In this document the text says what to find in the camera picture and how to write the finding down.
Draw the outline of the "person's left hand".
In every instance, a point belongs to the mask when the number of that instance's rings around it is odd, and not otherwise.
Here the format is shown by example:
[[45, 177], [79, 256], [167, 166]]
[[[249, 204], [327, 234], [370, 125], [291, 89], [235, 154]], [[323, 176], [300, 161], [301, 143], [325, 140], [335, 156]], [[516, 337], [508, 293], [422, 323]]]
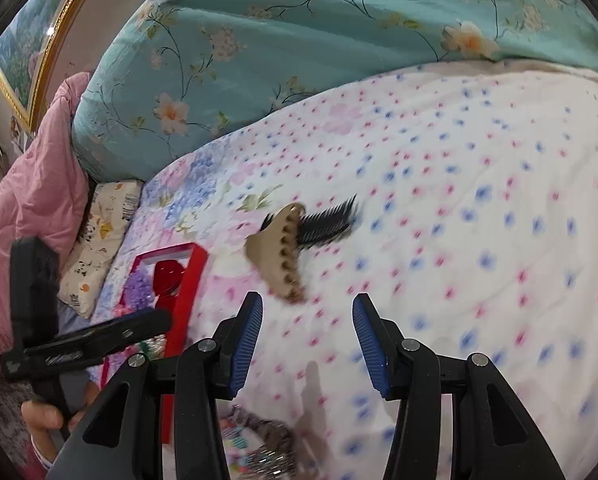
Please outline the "person's left hand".
[[84, 408], [72, 416], [69, 422], [64, 421], [64, 416], [54, 405], [35, 400], [28, 400], [22, 404], [22, 420], [28, 429], [34, 448], [44, 460], [54, 462], [58, 453], [51, 432], [60, 431], [62, 428], [74, 430], [98, 393], [100, 388], [94, 382], [88, 382], [84, 388]]

